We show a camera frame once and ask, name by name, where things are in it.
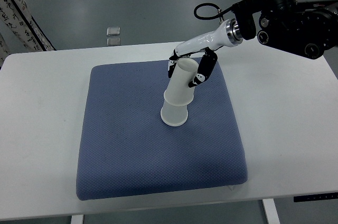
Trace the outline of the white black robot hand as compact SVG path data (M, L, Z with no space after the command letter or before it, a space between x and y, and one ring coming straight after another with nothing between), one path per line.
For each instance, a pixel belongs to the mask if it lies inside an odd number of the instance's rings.
M191 54L204 50L197 73L188 83L189 88L198 86L207 81L218 60L214 52L220 47L234 47L242 43L242 36L236 19L225 20L215 30L179 44L168 60L168 77L171 78L180 58L189 58Z

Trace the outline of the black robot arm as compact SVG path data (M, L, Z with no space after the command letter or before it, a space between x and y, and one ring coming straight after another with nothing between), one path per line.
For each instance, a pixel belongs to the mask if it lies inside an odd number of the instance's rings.
M212 18L220 19L215 31L179 44L168 60L172 76L179 59L204 53L190 88L208 80L218 59L216 50L243 40L257 38L262 45L312 60L337 45L337 1L242 0Z

